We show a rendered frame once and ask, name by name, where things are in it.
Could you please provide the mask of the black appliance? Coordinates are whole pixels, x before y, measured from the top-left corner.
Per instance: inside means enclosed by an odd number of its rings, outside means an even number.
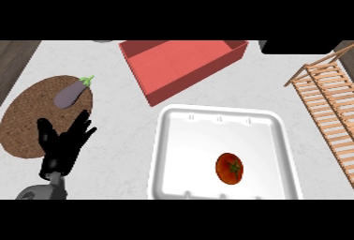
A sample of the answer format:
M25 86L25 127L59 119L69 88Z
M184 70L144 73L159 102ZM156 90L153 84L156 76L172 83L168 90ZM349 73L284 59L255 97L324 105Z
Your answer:
M329 40L259 40L259 50L264 54L326 54L340 41Z

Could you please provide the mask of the red tomato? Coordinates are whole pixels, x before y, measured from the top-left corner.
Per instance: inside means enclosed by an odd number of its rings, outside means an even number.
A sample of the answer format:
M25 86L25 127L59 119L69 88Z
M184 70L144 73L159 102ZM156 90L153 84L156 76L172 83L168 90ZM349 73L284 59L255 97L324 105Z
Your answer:
M239 157L224 153L215 161L215 173L222 183L234 185L242 180L243 164Z

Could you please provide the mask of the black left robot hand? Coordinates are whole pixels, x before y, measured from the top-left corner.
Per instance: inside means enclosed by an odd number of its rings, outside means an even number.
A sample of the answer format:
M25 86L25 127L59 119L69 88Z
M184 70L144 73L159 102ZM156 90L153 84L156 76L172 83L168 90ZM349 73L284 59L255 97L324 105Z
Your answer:
M50 179L51 173L66 176L73 168L78 153L97 128L88 129L91 120L88 112L82 111L65 132L56 133L51 122L45 118L37 119L38 144L44 151L38 176Z

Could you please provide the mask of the red open box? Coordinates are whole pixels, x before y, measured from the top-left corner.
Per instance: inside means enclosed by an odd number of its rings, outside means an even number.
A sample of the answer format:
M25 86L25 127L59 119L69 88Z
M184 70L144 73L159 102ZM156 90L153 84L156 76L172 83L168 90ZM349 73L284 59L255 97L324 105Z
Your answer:
M248 40L127 40L119 44L150 107L243 56Z

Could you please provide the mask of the white plastic tray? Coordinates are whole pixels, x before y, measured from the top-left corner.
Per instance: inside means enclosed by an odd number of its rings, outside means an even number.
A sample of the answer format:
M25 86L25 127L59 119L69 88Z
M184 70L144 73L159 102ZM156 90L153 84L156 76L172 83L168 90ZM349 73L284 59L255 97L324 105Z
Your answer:
M240 158L234 185L215 172L224 153ZM274 112L171 104L159 113L147 197L271 200L302 198L286 130Z

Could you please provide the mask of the dark wooden panel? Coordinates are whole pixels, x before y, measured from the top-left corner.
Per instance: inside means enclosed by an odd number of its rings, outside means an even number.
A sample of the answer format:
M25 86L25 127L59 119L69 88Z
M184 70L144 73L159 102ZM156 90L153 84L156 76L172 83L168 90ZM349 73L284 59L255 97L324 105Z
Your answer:
M38 45L40 40L0 40L0 106Z

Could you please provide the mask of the brown round placemat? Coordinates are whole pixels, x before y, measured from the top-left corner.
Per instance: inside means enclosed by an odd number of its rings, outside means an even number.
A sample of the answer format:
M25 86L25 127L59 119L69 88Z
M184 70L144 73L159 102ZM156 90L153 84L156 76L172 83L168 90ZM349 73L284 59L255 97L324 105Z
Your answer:
M82 110L93 109L93 92L85 88L75 104L68 109L54 105L54 97L72 83L81 83L78 77L60 75L37 82L12 101L0 122L0 144L4 151L17 158L44 156L38 144L37 119L47 118L54 131L68 130Z

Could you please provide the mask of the wooden tiered shelf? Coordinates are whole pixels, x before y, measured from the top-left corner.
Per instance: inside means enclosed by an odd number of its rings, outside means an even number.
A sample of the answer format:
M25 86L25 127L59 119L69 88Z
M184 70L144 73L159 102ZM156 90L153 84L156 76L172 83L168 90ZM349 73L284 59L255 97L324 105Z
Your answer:
M354 188L354 82L339 66L339 58L352 49L354 42L311 64L304 64L283 86L293 85Z

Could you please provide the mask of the purple eggplant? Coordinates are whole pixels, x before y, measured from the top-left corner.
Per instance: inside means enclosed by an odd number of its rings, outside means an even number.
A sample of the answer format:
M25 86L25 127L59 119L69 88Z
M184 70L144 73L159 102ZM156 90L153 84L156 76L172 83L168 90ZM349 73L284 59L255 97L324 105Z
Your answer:
M76 102L82 91L90 87L94 76L81 77L54 96L54 105L59 109L68 109Z

